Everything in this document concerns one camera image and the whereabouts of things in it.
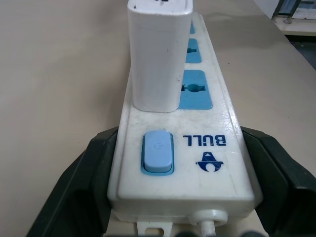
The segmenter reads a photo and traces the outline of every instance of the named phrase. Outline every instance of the table surface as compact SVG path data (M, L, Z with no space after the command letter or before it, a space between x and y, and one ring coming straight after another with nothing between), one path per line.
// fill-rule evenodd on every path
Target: table surface
M130 68L126 4L0 3L0 236L24 236L89 140L119 124ZM277 138L316 175L316 71L252 0L197 0L195 11L240 124ZM250 229L263 231L255 213L217 232ZM115 220L108 228L134 232Z

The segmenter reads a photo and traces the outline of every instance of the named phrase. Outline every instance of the power symbol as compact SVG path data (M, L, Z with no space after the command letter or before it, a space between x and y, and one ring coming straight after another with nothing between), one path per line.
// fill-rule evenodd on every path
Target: power symbol
M154 144L154 148L157 150L160 150L163 147L163 144L161 144L160 142L157 142Z

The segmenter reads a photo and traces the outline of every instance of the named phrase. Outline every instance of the white power strip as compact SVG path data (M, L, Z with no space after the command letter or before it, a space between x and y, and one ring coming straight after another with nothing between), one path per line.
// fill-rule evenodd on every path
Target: white power strip
M138 222L140 235L148 227L160 227L168 236L172 223L212 220L219 226L238 221L262 200L202 16L194 13L193 25L190 38L198 42L201 62L186 63L185 70L205 73L211 109L141 111L132 103L128 80L108 198L120 220ZM168 175L141 170L143 138L153 130L172 134L173 172Z

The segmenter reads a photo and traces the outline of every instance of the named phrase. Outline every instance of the screw hole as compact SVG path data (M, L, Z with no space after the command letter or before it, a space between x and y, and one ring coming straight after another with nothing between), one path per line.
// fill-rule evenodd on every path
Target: screw hole
M162 228L147 228L145 235L147 236L163 236L164 231Z
M187 53L194 53L194 52L197 52L196 48L188 48L187 49Z
M190 84L186 89L190 92L205 91L205 85Z

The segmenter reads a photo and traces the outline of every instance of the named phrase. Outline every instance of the power switch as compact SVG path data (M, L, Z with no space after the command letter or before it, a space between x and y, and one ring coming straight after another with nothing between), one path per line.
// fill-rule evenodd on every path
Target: power switch
M167 173L173 163L171 134L164 130L149 131L144 138L144 168L150 173Z

